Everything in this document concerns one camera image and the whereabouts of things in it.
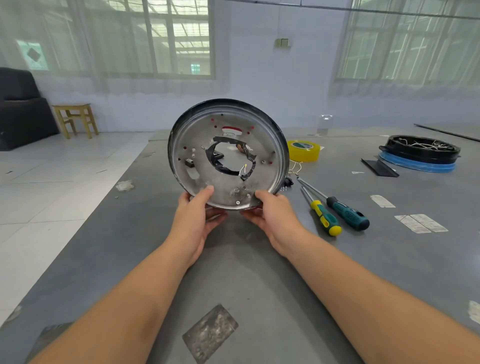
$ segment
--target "black sofa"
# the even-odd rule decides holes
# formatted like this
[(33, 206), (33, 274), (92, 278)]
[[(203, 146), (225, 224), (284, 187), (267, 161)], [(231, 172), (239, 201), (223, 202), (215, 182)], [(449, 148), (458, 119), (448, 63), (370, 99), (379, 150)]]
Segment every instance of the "black sofa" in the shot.
[(50, 105), (31, 72), (0, 67), (0, 151), (58, 133)]

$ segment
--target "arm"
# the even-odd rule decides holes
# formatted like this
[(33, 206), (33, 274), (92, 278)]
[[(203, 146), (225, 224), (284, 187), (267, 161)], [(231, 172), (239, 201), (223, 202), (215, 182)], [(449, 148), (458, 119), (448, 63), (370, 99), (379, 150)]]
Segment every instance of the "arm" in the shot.
[(212, 193), (207, 187), (191, 201), (183, 193), (164, 243), (31, 364), (145, 363), (183, 275), (227, 216), (205, 209)]
[(311, 234), (286, 197), (256, 196), (263, 210), (242, 215), (295, 266), (366, 363), (478, 363), (473, 332)]

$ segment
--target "forearm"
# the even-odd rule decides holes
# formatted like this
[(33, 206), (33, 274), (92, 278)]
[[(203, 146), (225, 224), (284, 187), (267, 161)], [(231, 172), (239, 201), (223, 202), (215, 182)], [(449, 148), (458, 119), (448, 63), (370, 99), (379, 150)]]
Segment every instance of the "forearm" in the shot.
[(480, 338), (305, 233), (288, 254), (360, 356), (372, 363), (473, 363)]
[(187, 267), (165, 241), (31, 363), (145, 363)]

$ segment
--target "wooden stool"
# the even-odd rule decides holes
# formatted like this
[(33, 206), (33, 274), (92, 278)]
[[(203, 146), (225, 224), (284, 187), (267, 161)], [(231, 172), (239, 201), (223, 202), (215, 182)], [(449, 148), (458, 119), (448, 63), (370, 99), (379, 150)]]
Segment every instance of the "wooden stool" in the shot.
[[(92, 128), (95, 132), (95, 135), (98, 135), (98, 129), (96, 128), (95, 119), (93, 117), (92, 108), (90, 104), (84, 105), (52, 105), (57, 114), (57, 118), (60, 123), (60, 128), (65, 135), (65, 138), (70, 139), (70, 134), (68, 133), (67, 127), (65, 124), (70, 123), (74, 135), (77, 135), (77, 129), (73, 119), (78, 118), (82, 121), (85, 131), (87, 132), (88, 139), (92, 139), (92, 134), (90, 133), (90, 127), (88, 124), (92, 124)], [(66, 117), (62, 115), (61, 111), (65, 111)], [(78, 114), (72, 114), (71, 111), (78, 111)]]

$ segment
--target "round metal plate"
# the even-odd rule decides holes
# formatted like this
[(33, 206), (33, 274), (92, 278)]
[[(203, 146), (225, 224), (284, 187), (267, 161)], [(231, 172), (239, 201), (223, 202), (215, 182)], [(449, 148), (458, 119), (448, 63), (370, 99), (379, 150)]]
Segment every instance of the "round metal plate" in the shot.
[[(247, 154), (255, 163), (247, 159), (238, 143), (220, 142), (215, 151), (224, 157), (218, 161), (239, 174), (221, 172), (207, 156), (218, 137), (246, 143)], [(193, 167), (186, 165), (188, 159)], [(256, 190), (278, 192), (288, 172), (289, 157), (283, 133), (267, 114), (242, 101), (213, 99), (188, 109), (175, 122), (168, 139), (168, 161), (179, 183), (191, 195), (211, 184), (215, 192), (209, 205), (243, 210), (261, 203), (254, 196)], [(252, 165), (254, 169), (248, 176)]]

